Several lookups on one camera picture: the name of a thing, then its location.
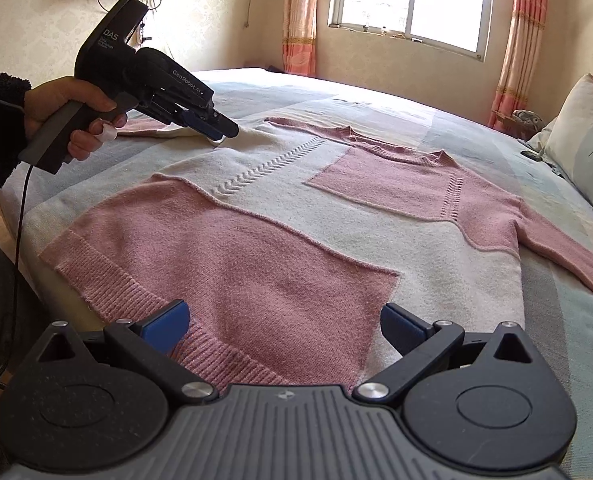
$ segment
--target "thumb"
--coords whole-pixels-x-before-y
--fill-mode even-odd
[[[97,112],[110,112],[116,103],[96,85],[82,79],[64,77],[60,80],[60,92],[64,102],[73,100],[87,104]]]

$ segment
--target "pink sleeve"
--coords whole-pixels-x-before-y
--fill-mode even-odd
[[[517,224],[519,243],[568,269],[593,292],[593,254],[523,200],[521,213]]]

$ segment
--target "wallpaper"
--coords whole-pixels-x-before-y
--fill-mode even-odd
[[[252,0],[250,66],[282,66],[283,0]],[[494,0],[485,61],[407,40],[327,27],[331,0],[318,0],[317,75],[418,101],[486,123],[508,43],[513,0]]]
[[[528,107],[551,120],[586,73],[593,74],[593,0],[550,0]]]
[[[106,8],[116,2],[101,1]],[[152,46],[171,52],[189,70],[242,66],[247,5],[163,0]],[[97,0],[0,0],[0,70],[34,85],[71,75],[81,44],[103,15]]]

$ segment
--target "hand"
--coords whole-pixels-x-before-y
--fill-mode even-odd
[[[111,112],[116,103],[92,83],[71,76],[48,81],[25,94],[25,135],[31,139],[46,119],[68,101],[87,104],[97,112]],[[75,130],[70,136],[67,151],[78,160],[85,160],[90,153],[98,150],[102,142],[95,136],[103,133],[106,124],[122,128],[128,122],[125,114],[118,114],[112,123],[96,119],[86,132]]]

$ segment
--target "bedspread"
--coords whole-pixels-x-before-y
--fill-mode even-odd
[[[520,155],[524,147],[515,139],[434,108],[340,84],[259,69],[196,75],[215,90],[215,107],[242,126],[254,128],[269,116],[285,117],[321,126],[352,125],[365,136],[424,152],[445,150],[462,166],[521,197],[593,253],[593,208],[547,165]],[[37,255],[91,206],[154,173],[165,168],[164,173],[170,173],[169,167],[174,164],[207,156],[214,149],[200,136],[120,138],[89,161],[69,164],[57,176],[33,173],[22,256],[36,288],[55,313],[80,328],[100,325],[98,316]],[[16,225],[26,171],[24,164],[19,166],[0,191],[8,225]],[[579,427],[564,467],[576,478],[590,479],[593,293],[556,264],[523,247],[519,252],[526,330],[571,394],[579,415]]]

